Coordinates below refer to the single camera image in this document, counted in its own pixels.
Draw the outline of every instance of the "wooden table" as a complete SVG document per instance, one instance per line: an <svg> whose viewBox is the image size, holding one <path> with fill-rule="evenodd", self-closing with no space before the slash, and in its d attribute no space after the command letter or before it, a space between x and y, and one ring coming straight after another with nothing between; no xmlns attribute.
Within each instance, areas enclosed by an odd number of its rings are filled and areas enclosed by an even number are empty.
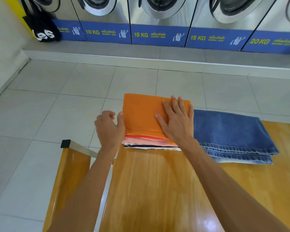
<svg viewBox="0 0 290 232"><path fill-rule="evenodd" d="M221 166L290 228L290 124L270 121L263 124L281 153L273 157L274 164L224 163ZM50 205L51 209L55 208L54 203ZM57 214L54 211L48 211L52 218ZM51 222L45 223L48 223L44 225L46 229ZM182 152L121 147L113 165L100 226L100 232L105 231L224 230Z"/></svg>

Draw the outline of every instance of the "orange towel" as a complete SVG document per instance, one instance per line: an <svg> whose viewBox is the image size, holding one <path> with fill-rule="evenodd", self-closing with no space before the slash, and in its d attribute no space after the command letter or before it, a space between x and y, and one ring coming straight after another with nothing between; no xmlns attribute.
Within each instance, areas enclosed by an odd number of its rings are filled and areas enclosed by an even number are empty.
<svg viewBox="0 0 290 232"><path fill-rule="evenodd" d="M162 101L167 101L172 107L170 98L125 94L122 111L124 113L126 135L143 135L169 140L155 117L155 114L160 114L167 123L169 122ZM190 101L184 100L184 104L188 114Z"/></svg>

